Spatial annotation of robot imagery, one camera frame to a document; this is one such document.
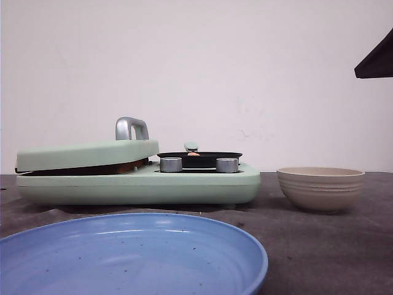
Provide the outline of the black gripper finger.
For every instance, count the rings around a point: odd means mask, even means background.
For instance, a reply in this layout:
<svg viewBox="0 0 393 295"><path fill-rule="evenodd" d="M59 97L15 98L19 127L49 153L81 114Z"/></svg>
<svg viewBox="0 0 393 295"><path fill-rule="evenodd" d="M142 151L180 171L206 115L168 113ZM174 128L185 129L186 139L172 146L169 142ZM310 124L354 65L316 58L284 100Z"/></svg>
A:
<svg viewBox="0 0 393 295"><path fill-rule="evenodd" d="M392 29L383 40L354 68L358 79L392 77Z"/></svg>

